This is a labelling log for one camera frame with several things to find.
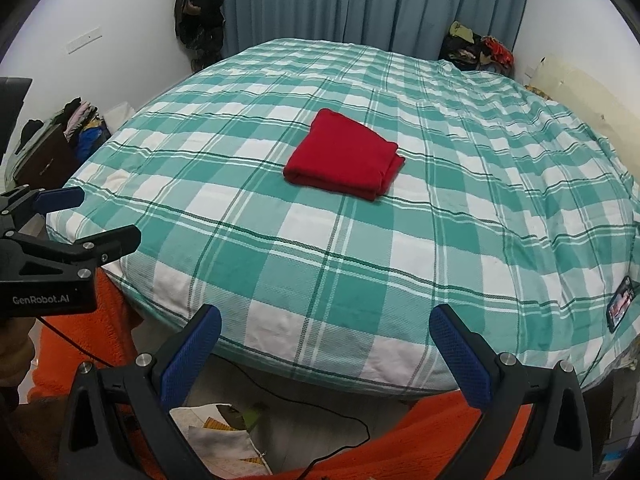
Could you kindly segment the red sweater with white dog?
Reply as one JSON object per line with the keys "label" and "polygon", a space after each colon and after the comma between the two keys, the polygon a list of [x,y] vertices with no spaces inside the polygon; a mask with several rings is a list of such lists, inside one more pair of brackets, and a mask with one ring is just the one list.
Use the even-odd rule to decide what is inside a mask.
{"label": "red sweater with white dog", "polygon": [[388,191],[404,166],[397,150],[396,143],[370,128],[322,108],[286,162],[283,177],[292,184],[373,202]]}

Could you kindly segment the clothes pile on left box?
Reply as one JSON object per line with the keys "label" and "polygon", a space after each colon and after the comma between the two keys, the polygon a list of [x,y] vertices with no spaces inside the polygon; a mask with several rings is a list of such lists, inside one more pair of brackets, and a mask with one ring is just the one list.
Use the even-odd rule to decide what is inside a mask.
{"label": "clothes pile on left box", "polygon": [[132,116],[127,102],[101,113],[76,98],[47,120],[29,120],[3,162],[3,187],[60,188]]}

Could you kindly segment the clothes pile by curtain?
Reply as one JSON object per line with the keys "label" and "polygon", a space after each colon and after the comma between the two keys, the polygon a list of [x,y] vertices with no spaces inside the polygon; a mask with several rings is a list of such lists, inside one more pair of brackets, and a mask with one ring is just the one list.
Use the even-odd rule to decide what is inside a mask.
{"label": "clothes pile by curtain", "polygon": [[438,58],[454,64],[458,70],[484,70],[513,76],[513,53],[496,38],[480,36],[458,21],[449,26]]}

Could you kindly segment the papers on floor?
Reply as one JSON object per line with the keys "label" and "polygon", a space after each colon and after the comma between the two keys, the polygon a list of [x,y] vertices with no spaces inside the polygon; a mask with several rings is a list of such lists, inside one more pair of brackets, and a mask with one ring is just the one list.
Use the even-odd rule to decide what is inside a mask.
{"label": "papers on floor", "polygon": [[208,471],[221,479],[271,476],[242,414],[228,403],[183,406],[169,412]]}

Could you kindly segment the orange fuzzy trousers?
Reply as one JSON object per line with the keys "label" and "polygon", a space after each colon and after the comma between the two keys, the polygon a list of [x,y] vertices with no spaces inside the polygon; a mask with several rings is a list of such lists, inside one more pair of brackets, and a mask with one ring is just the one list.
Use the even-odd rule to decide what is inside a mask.
{"label": "orange fuzzy trousers", "polygon": [[[78,365],[94,354],[113,365],[155,351],[172,328],[138,315],[99,274],[98,308],[49,318],[38,340],[29,401],[62,398]],[[313,479],[434,479],[480,417],[460,392],[396,401],[341,393],[234,365],[212,356],[189,397],[264,411],[252,436],[278,479],[311,466]]]}

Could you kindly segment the smartphone on bed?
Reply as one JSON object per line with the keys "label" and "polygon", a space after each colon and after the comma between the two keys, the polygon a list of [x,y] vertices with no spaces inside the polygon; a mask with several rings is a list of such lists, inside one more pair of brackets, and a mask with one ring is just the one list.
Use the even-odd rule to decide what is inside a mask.
{"label": "smartphone on bed", "polygon": [[617,286],[613,297],[605,309],[606,322],[608,323],[608,330],[611,333],[614,333],[617,327],[620,326],[620,322],[622,322],[635,296],[636,288],[634,287],[634,281],[626,275]]}

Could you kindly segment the teal white plaid bed cover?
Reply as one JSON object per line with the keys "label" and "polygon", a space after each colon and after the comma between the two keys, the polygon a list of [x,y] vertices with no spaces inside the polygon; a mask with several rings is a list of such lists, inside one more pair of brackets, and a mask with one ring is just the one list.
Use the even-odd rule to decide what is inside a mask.
{"label": "teal white plaid bed cover", "polygon": [[[405,159],[377,200],[302,188],[283,169],[320,110]],[[422,396],[456,385],[428,333],[449,304],[522,363],[567,360],[584,387],[639,337],[606,307],[639,275],[639,188],[612,143],[516,81],[356,44],[277,39],[186,78],[72,177],[54,240],[127,224],[105,271],[183,326],[213,304],[217,352],[301,382]]]}

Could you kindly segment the white wall switch plate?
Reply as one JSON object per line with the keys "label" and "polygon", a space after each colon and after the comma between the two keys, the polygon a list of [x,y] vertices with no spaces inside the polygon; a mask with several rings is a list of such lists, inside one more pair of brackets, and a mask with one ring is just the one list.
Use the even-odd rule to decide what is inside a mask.
{"label": "white wall switch plate", "polygon": [[100,39],[102,36],[102,29],[97,27],[70,41],[66,44],[65,50],[68,54],[72,54],[79,49],[88,46],[88,44],[91,44],[93,41]]}

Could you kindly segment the black clothes hanging on wall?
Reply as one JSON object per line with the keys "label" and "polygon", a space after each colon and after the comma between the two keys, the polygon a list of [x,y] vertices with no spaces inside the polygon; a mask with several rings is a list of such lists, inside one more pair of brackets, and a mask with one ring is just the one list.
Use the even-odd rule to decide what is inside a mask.
{"label": "black clothes hanging on wall", "polygon": [[222,59],[226,24],[223,4],[224,0],[175,1],[175,33],[190,55],[193,73]]}

